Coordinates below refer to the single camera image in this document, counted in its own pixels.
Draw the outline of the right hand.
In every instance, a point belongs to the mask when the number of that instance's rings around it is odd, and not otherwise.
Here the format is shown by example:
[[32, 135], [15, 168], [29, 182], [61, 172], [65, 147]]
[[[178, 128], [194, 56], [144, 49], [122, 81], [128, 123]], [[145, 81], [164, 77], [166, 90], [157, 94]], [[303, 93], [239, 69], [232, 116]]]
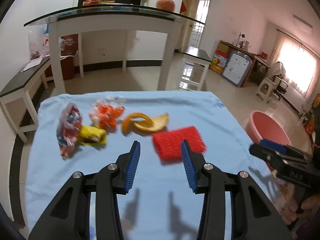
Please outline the right hand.
[[[281, 211], [281, 217], [286, 225], [290, 225], [298, 218], [298, 208], [299, 205], [293, 193]], [[310, 212], [309, 217], [312, 221], [319, 222], [319, 194], [306, 199], [301, 205], [301, 209]]]

